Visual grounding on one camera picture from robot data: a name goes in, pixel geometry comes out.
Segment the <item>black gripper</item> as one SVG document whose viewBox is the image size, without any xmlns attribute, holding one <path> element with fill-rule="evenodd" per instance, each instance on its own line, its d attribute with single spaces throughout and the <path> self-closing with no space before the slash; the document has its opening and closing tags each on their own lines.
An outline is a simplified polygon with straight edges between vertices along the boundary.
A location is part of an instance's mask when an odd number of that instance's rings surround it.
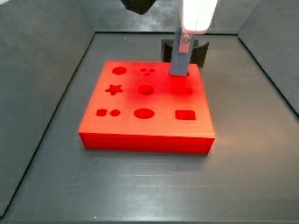
<svg viewBox="0 0 299 224">
<path fill-rule="evenodd" d="M 126 8 L 145 15 L 157 0 L 121 0 Z M 182 31 L 205 34 L 211 26 L 218 0 L 182 0 Z"/>
</svg>

